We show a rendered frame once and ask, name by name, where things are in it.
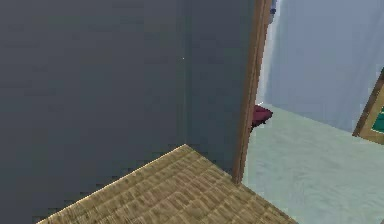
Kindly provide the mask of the dark red footstool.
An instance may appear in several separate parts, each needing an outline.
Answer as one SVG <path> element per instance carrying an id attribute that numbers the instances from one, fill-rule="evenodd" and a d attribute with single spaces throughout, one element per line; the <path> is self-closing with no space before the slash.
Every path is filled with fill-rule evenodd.
<path id="1" fill-rule="evenodd" d="M 266 121 L 269 120 L 272 116 L 273 112 L 271 110 L 259 105 L 255 105 L 251 123 L 251 131 L 253 131 L 255 127 L 258 127 L 261 124 L 265 124 Z"/>

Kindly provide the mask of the wooden framed green picture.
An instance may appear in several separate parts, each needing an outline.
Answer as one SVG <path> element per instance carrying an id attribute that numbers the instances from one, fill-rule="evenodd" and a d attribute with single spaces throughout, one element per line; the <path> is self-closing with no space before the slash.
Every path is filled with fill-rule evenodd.
<path id="1" fill-rule="evenodd" d="M 384 145 L 384 67 L 356 124 L 353 136 Z"/>

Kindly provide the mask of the brown wooden door frame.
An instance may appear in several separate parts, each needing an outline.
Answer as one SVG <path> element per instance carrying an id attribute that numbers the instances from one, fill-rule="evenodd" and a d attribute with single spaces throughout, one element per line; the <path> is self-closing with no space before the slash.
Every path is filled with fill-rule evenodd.
<path id="1" fill-rule="evenodd" d="M 254 0 L 232 182 L 242 182 L 272 0 Z"/>

